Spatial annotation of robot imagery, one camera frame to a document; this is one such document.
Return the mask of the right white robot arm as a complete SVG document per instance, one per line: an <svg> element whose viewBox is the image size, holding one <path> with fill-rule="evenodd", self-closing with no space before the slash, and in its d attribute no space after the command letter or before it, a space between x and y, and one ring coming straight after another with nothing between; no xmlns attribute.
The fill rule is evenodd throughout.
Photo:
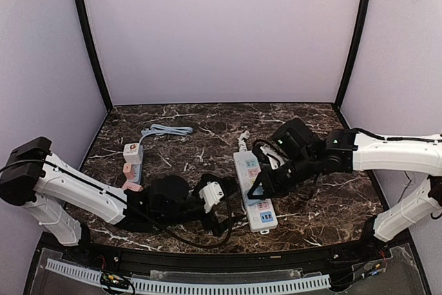
<svg viewBox="0 0 442 295"><path fill-rule="evenodd" d="M298 118L272 135L282 151L276 166L263 166L248 190L250 200L288 194L317 175L390 170L426 174L426 179L387 211L370 218L367 236L389 242L409 226L441 210L441 135L382 136L365 129L338 129L320 139Z"/></svg>

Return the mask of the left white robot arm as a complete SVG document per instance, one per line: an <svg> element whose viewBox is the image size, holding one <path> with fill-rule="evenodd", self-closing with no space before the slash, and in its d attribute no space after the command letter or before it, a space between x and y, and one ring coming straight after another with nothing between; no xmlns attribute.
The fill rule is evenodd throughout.
<svg viewBox="0 0 442 295"><path fill-rule="evenodd" d="M165 231L190 245L169 228L199 221L203 228L223 240L231 236L232 216L219 221L213 208L227 202L229 179L204 174L194 190L183 178L169 175L139 191L117 188L87 176L53 153L52 142L37 137L12 150L1 168L1 199L22 207L65 247L90 244L88 226L69 215L62 202L88 211L104 222L133 233Z"/></svg>

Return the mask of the white colourful power strip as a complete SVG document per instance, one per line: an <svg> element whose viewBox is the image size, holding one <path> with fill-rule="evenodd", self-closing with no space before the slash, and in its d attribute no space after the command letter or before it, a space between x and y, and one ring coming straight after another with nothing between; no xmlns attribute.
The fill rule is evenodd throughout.
<svg viewBox="0 0 442 295"><path fill-rule="evenodd" d="M251 151L239 151L233 154L240 192L252 233L267 235L278 226L278 220L270 199L249 199L248 193L261 171L258 159Z"/></svg>

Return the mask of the pink cube socket adapter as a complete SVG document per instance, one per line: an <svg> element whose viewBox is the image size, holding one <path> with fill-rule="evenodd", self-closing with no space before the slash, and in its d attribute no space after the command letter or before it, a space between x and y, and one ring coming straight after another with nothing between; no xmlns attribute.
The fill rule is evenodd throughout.
<svg viewBox="0 0 442 295"><path fill-rule="evenodd" d="M143 187L140 184L131 182L131 181L125 181L125 183L122 186L122 190L130 190L134 192L140 192L143 190Z"/></svg>

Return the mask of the white cube socket adapter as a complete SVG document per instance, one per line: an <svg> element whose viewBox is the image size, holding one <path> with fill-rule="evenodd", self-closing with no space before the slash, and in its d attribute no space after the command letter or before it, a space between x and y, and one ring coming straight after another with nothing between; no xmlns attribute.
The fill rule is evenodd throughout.
<svg viewBox="0 0 442 295"><path fill-rule="evenodd" d="M139 165L143 161L143 146L138 143L128 143L124 146L123 157L126 163Z"/></svg>

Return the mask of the blue plug adapter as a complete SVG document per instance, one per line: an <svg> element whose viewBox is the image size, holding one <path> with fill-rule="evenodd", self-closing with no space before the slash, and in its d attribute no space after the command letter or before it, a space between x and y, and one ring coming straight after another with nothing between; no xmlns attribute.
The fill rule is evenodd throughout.
<svg viewBox="0 0 442 295"><path fill-rule="evenodd" d="M253 192L253 194L255 196L261 196L265 193L264 189L262 188L262 186L259 186L258 188L255 189L255 191Z"/></svg>

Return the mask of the pink plug adapter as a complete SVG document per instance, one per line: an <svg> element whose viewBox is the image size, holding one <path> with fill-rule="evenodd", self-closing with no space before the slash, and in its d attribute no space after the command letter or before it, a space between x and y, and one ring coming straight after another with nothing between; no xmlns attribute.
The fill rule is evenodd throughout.
<svg viewBox="0 0 442 295"><path fill-rule="evenodd" d="M123 167L123 173L128 179L133 179L135 177L135 169L131 163L125 163Z"/></svg>

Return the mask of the blue-grey power strip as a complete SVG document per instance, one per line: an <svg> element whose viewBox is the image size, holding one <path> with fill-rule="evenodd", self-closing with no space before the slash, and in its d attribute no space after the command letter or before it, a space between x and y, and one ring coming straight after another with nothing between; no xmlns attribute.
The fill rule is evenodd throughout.
<svg viewBox="0 0 442 295"><path fill-rule="evenodd" d="M142 181L142 167L144 161L144 147L141 142L137 143L136 152L134 152L134 165L135 165L135 182L141 184Z"/></svg>

